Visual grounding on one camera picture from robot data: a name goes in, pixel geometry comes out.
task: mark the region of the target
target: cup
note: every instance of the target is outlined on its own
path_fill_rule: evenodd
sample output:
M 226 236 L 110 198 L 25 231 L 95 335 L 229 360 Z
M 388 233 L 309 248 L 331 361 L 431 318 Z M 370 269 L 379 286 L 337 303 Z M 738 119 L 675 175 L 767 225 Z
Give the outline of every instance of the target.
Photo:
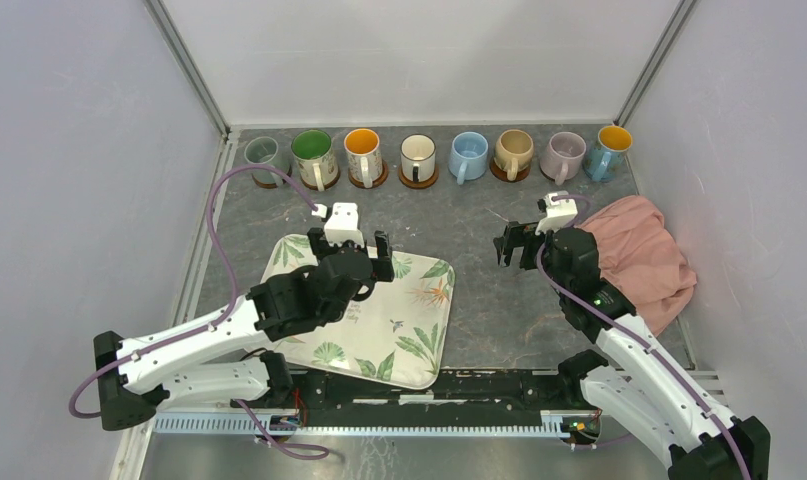
M 494 171 L 497 178 L 516 182 L 527 178 L 535 145 L 532 137 L 523 130 L 506 130 L 494 146 Z
M 306 130 L 291 142 L 303 185 L 323 192 L 335 185 L 341 172 L 332 151 L 332 139 L 326 132 Z
M 400 145 L 400 180 L 407 187 L 424 188 L 435 183 L 435 142 L 426 135 L 409 135 Z
M 244 148 L 244 161 L 251 165 L 268 165 L 291 175 L 291 162 L 279 153 L 279 145 L 270 137 L 251 140 Z M 253 181 L 262 188 L 281 187 L 285 182 L 267 170 L 253 170 Z
M 627 130 L 610 125 L 597 133 L 597 141 L 583 162 L 583 169 L 593 182 L 608 182 L 624 164 L 624 155 L 633 145 Z
M 580 171 L 585 154 L 586 141 L 583 137 L 576 133 L 559 132 L 547 142 L 547 150 L 539 161 L 541 173 L 556 185 L 562 185 Z
M 488 168 L 488 140 L 477 132 L 456 135 L 450 148 L 450 173 L 456 183 L 480 178 Z
M 382 185 L 388 177 L 388 168 L 379 150 L 379 135 L 373 130 L 359 128 L 344 137 L 350 182 L 360 188 Z

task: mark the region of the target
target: white tray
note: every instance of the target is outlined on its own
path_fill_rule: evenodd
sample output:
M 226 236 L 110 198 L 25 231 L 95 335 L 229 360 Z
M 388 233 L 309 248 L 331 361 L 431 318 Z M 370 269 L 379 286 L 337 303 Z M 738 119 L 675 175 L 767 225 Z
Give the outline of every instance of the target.
M 376 249 L 368 248 L 371 255 Z M 377 283 L 351 302 L 340 322 L 274 344 L 294 364 L 369 378 L 403 388 L 427 388 L 438 377 L 456 273 L 444 260 L 394 252 L 395 279 Z M 317 265 L 305 235 L 276 243 L 262 281 Z

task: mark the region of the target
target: crumpled cloth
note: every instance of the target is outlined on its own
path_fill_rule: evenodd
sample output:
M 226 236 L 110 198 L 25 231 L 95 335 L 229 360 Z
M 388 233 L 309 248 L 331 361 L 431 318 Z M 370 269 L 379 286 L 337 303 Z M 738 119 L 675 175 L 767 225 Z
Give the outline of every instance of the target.
M 632 195 L 595 213 L 579 228 L 594 235 L 600 271 L 635 306 L 654 335 L 665 330 L 694 293 L 697 275 L 662 212 L 645 197 Z

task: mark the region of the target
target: beige mug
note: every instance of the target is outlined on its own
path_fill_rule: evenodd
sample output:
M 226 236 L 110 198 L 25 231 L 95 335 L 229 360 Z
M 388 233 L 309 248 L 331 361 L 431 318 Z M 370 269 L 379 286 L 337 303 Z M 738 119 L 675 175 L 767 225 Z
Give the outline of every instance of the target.
M 350 182 L 357 187 L 374 188 L 382 185 L 386 172 L 379 149 L 379 135 L 368 128 L 359 128 L 344 137 Z
M 535 144 L 527 132 L 506 130 L 494 147 L 494 163 L 505 174 L 506 180 L 523 180 L 529 173 L 534 150 Z M 498 177 L 502 177 L 499 173 L 495 172 Z
M 300 168 L 303 185 L 323 192 L 338 181 L 340 171 L 332 150 L 332 139 L 326 132 L 306 130 L 291 142 L 291 151 Z
M 400 175 L 407 186 L 435 181 L 435 142 L 426 135 L 409 135 L 400 145 Z
M 576 133 L 559 132 L 547 142 L 547 151 L 539 162 L 541 173 L 556 185 L 562 185 L 580 171 L 585 154 L 586 141 L 583 137 Z

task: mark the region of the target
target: gray mug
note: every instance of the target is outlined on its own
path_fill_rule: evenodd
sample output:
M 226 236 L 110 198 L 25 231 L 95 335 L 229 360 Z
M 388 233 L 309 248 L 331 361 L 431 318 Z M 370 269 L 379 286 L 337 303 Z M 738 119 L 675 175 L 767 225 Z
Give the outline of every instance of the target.
M 276 140 L 270 137 L 255 138 L 244 148 L 244 160 L 251 165 L 268 165 L 291 175 L 291 162 L 279 151 Z M 262 188 L 276 188 L 285 181 L 267 170 L 253 170 L 253 181 Z

